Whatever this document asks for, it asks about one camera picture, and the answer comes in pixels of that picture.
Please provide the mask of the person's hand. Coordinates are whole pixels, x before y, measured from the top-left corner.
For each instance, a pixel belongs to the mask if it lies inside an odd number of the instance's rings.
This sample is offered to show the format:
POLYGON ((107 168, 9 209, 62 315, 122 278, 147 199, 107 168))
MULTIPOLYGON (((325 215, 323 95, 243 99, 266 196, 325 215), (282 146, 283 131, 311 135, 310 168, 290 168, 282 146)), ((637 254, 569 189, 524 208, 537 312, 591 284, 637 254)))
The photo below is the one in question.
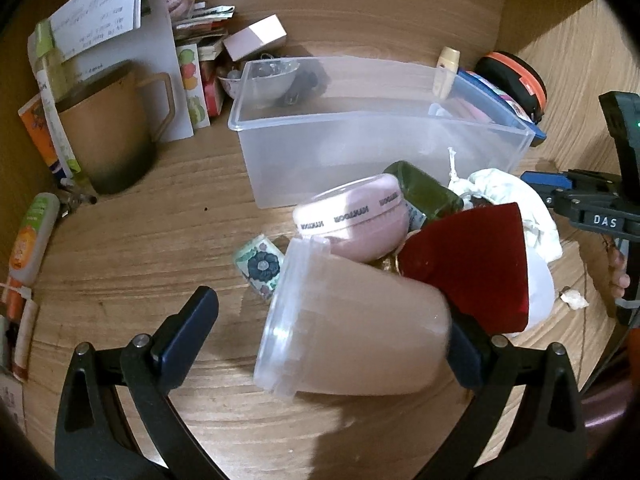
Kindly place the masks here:
POLYGON ((612 245, 608 248, 608 289, 614 299, 622 298, 630 284, 626 272, 627 259, 623 253, 612 245))

